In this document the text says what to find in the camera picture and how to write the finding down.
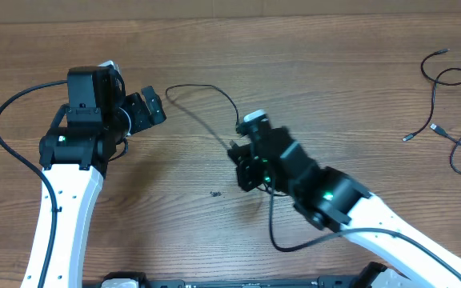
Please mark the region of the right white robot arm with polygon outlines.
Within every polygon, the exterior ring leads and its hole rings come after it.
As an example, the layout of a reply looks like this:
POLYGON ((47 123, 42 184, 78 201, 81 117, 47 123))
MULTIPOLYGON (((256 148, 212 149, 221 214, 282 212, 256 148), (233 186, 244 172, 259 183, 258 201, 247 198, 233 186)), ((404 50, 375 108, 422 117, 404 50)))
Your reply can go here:
POLYGON ((272 193, 291 197, 312 226, 331 230, 311 245, 344 237, 389 262, 418 287, 461 287, 461 258, 405 222, 350 175, 320 167, 287 128, 273 128, 262 118, 245 120, 236 130, 250 139, 227 151, 239 187, 250 191, 265 184, 272 193))

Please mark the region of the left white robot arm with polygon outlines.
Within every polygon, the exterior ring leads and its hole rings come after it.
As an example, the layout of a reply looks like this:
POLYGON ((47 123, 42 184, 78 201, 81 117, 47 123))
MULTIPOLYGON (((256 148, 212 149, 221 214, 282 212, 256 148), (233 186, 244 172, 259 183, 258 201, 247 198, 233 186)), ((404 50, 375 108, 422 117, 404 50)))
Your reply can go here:
POLYGON ((112 62, 66 77, 69 102, 39 143, 42 200, 24 287, 80 287, 90 220, 117 146, 166 120, 152 86, 127 94, 112 62))

